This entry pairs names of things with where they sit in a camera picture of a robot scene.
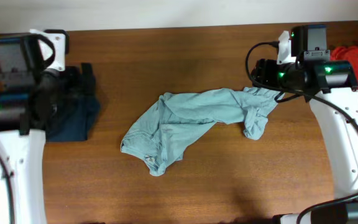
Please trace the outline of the light blue t-shirt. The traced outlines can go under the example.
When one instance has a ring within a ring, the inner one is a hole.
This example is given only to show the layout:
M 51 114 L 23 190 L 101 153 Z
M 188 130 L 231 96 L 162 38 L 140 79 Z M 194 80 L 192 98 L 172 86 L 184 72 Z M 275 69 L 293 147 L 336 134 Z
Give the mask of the light blue t-shirt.
M 243 123 L 246 138 L 260 139 L 277 96 L 277 91 L 256 87 L 164 93 L 130 127 L 121 152 L 144 161 L 152 176 L 161 176 L 217 123 Z

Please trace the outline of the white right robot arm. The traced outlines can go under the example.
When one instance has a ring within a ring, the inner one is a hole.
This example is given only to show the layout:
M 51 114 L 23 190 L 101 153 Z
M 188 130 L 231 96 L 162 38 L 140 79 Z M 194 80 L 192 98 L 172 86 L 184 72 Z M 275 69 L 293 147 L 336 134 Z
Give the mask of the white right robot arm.
M 347 61 L 260 59 L 246 69 L 253 86 L 302 96 L 318 120 L 334 179 L 334 199 L 274 223 L 358 223 L 358 86 Z

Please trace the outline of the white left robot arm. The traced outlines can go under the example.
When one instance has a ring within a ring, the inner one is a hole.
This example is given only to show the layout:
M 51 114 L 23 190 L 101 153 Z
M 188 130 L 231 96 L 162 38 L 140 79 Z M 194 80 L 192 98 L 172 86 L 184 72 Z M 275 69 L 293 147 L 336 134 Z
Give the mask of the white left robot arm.
M 64 30 L 0 38 L 0 223 L 45 223 L 48 142 L 81 142 L 100 103 L 90 63 L 68 66 Z

